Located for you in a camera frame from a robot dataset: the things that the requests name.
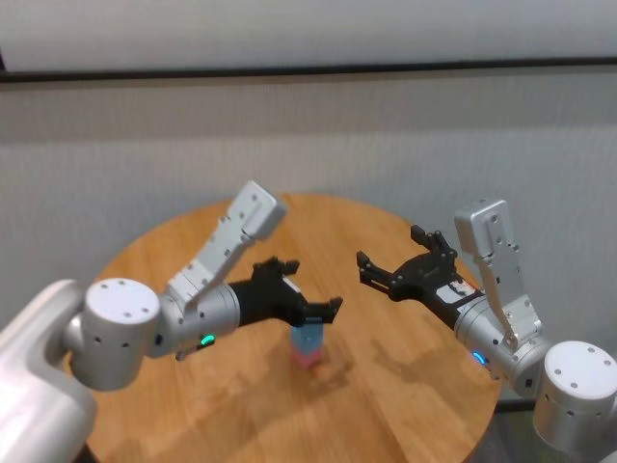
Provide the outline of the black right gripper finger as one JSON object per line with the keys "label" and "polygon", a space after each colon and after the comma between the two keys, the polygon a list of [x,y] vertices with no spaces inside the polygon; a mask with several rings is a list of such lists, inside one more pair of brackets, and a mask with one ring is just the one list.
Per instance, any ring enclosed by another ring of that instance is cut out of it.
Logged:
{"label": "black right gripper finger", "polygon": [[457,252],[450,247],[440,231],[427,232],[419,225],[412,225],[410,236],[416,244],[423,246],[432,256],[449,263],[454,263],[457,258]]}
{"label": "black right gripper finger", "polygon": [[373,287],[386,295],[391,294],[395,280],[390,272],[377,266],[362,251],[356,253],[356,263],[359,270],[359,279],[362,284]]}

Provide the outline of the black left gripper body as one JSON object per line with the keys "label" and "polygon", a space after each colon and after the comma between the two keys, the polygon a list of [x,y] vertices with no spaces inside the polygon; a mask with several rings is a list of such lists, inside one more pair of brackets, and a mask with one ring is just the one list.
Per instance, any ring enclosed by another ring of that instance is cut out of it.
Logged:
{"label": "black left gripper body", "polygon": [[239,303],[239,327],[268,319],[277,319],[295,327],[305,324],[308,302],[302,292],[284,277],[252,276],[249,280],[229,286]]}

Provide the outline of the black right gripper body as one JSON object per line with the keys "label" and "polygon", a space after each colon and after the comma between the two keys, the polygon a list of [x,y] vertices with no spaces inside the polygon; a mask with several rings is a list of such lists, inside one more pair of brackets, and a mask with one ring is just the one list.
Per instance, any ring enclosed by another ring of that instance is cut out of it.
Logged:
{"label": "black right gripper body", "polygon": [[417,301],[454,330],[465,305],[483,296],[457,272],[456,257],[455,251],[449,251],[407,260],[390,278],[389,298]]}

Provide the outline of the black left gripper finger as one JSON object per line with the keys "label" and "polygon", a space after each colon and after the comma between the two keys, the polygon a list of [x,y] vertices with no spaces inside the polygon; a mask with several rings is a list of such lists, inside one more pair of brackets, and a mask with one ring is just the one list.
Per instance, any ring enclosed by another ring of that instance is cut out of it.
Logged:
{"label": "black left gripper finger", "polygon": [[287,276],[295,275],[300,267],[296,259],[280,260],[271,257],[253,265],[252,279],[255,281],[275,281]]}
{"label": "black left gripper finger", "polygon": [[303,308],[302,324],[332,324],[342,303],[341,297],[335,297],[322,303],[308,303]]}

